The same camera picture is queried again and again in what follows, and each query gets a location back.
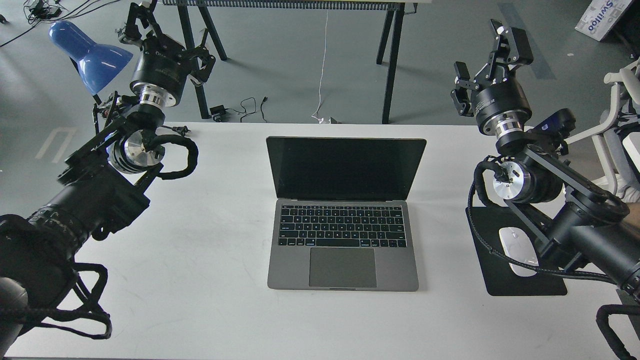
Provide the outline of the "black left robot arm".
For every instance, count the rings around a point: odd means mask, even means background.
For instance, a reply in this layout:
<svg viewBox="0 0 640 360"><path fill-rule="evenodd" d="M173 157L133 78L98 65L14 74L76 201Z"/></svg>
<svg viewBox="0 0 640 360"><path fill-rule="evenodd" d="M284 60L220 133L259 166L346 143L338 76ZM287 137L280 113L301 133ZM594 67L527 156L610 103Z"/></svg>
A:
<svg viewBox="0 0 640 360"><path fill-rule="evenodd" d="M57 328L105 340L110 315L99 305L108 279L101 264L76 254L88 239L104 240L150 205L153 180L189 176L199 150L185 126L158 134L164 109L180 103L187 80L205 83L215 57L205 43L185 47L162 31L155 0L132 3L119 41L141 52L131 96L113 92L94 105L103 129L67 158L62 191L23 218L1 216L1 354L33 328Z"/></svg>

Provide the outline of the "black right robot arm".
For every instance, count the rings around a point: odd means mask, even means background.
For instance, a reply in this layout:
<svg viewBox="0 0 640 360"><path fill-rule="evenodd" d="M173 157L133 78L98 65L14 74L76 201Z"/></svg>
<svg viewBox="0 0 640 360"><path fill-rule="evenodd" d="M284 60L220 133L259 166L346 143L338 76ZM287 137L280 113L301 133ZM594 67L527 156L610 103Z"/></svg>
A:
<svg viewBox="0 0 640 360"><path fill-rule="evenodd" d="M546 277L613 284L635 303L602 305L596 324L614 355L631 360L609 321L639 314L639 232L624 223L630 208L559 159L575 128L569 109L525 130L532 111L515 73L534 60L530 41L521 28L490 23L487 63L470 76L455 62L450 92L460 116L496 137L498 154L475 167L465 210L486 290L533 296L530 286Z"/></svg>

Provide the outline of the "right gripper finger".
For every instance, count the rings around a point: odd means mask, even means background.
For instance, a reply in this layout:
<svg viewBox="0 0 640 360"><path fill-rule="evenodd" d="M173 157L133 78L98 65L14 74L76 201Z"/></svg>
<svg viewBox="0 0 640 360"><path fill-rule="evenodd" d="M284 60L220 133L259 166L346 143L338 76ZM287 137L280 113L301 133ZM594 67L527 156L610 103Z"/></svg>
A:
<svg viewBox="0 0 640 360"><path fill-rule="evenodd" d="M454 79L454 90L471 90L472 82L470 73L467 68L467 64L462 61L454 62L454 71L455 71L455 79Z"/></svg>
<svg viewBox="0 0 640 360"><path fill-rule="evenodd" d="M513 76L518 68L534 62L525 30L507 26L496 19L491 19L490 24L494 30L494 46L487 62L490 76L495 76L498 69L505 76Z"/></svg>

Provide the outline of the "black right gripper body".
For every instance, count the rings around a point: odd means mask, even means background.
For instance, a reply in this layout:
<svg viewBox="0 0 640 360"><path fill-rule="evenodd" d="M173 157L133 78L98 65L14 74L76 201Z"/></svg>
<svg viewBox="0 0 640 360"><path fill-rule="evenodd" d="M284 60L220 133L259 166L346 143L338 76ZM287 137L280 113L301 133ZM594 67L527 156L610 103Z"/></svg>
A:
<svg viewBox="0 0 640 360"><path fill-rule="evenodd" d="M512 129L523 128L532 110L526 95L514 75L489 75L485 65L471 81L471 89L452 90L455 110L459 116L473 117L483 135L501 136Z"/></svg>

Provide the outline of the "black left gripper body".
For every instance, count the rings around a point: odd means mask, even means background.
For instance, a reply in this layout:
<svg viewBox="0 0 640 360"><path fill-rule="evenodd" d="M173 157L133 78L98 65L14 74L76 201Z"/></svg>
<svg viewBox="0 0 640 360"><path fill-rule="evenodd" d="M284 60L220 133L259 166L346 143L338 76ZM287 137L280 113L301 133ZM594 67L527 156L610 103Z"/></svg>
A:
<svg viewBox="0 0 640 360"><path fill-rule="evenodd" d="M142 41L141 57L135 66L130 89L141 100L144 92L163 96L163 107L182 100L188 77L194 84L208 81L217 60L203 45L185 48L168 35L148 35Z"/></svg>

